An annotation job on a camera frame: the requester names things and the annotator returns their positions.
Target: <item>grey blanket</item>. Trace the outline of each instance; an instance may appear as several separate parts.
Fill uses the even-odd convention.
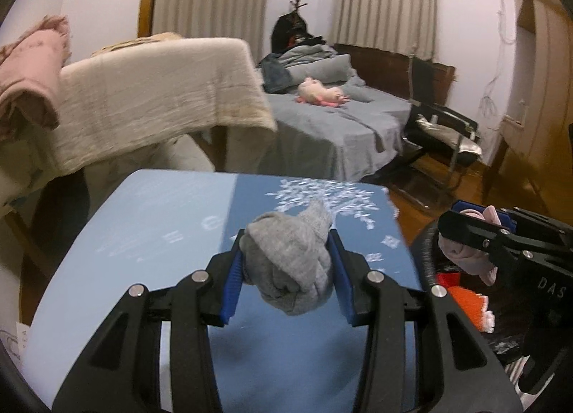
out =
[[[370,103],[299,104],[294,95],[267,95],[279,132],[261,161],[263,174],[359,181],[400,151],[410,104],[363,87]]]
[[[269,54],[258,65],[263,72],[263,88],[267,93],[284,93],[294,84],[290,72],[277,60],[277,56]]]
[[[299,64],[309,64],[317,60],[334,57],[337,52],[326,44],[316,44],[315,46],[297,46],[290,51],[286,51],[279,57],[279,62],[285,67],[298,66]]]

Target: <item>grey sock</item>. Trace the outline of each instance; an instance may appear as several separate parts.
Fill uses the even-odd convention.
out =
[[[332,293],[331,259],[325,243],[332,219],[322,201],[298,216],[267,212],[247,225],[240,247],[244,274],[265,301],[296,316]]]

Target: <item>white blanket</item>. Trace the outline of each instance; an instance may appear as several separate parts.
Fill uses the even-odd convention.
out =
[[[276,131],[247,43],[153,43],[64,67],[60,125],[0,144],[0,213],[51,179],[138,148],[228,127],[226,170],[255,172]]]

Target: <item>wooden headboard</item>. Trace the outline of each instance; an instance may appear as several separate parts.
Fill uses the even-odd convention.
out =
[[[373,48],[359,48],[347,44],[334,45],[341,54],[350,54],[352,66],[366,85],[394,96],[409,99],[408,83],[409,59],[402,54],[381,51]],[[435,102],[445,106],[448,92],[456,75],[456,68],[434,63]]]

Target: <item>pink plush animal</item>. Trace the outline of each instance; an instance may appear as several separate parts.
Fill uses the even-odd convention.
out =
[[[462,214],[481,219],[490,224],[501,225],[494,206],[488,206],[483,214],[476,210],[464,210]],[[475,250],[466,245],[438,236],[438,246],[443,254],[470,275],[479,275],[483,283],[490,286],[496,281],[497,267],[489,261],[489,255],[481,250]]]
[[[338,107],[349,101],[338,87],[326,89],[320,80],[307,77],[299,85],[297,103],[310,103],[316,106]]]

